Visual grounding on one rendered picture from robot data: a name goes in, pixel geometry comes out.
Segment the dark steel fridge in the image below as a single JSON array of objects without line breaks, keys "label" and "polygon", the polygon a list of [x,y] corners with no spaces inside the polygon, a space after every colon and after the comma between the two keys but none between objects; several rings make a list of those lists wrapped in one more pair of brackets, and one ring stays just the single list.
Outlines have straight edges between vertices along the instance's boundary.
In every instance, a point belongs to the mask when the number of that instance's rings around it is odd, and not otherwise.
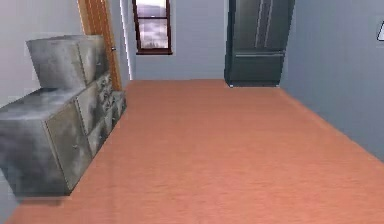
[{"label": "dark steel fridge", "polygon": [[229,0],[224,79],[231,87],[280,84],[295,0]]}]

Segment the orange wooden room door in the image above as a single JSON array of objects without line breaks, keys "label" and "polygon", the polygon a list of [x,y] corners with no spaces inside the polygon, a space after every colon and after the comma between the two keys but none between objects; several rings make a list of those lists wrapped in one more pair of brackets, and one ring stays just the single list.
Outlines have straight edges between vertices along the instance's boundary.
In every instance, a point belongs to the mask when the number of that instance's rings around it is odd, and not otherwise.
[{"label": "orange wooden room door", "polygon": [[83,32],[86,35],[102,35],[114,90],[122,90],[120,68],[112,28],[112,17],[108,0],[77,0]]}]

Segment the grey metal upper cabinet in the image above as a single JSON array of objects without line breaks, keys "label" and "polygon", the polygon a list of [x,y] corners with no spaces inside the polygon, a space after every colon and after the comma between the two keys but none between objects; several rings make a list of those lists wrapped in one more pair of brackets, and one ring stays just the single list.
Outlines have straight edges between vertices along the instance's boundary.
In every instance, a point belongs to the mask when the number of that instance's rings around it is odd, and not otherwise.
[{"label": "grey metal upper cabinet", "polygon": [[101,35],[54,36],[26,45],[42,88],[85,87],[109,69]]}]

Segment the dark red framed window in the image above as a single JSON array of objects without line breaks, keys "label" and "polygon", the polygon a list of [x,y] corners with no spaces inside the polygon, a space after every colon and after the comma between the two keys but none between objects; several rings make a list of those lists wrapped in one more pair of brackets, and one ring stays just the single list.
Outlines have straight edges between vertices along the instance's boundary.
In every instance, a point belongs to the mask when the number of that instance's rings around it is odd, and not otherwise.
[{"label": "dark red framed window", "polygon": [[171,55],[170,0],[132,0],[137,54]]}]

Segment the grey metal kitchen cabinet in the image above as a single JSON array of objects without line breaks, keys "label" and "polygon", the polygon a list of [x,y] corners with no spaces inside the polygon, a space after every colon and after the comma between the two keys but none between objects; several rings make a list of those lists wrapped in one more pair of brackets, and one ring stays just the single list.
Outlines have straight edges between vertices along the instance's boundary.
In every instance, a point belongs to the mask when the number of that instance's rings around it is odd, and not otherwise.
[{"label": "grey metal kitchen cabinet", "polygon": [[83,89],[41,88],[0,108],[0,170],[12,193],[71,194],[125,108],[109,73]]}]

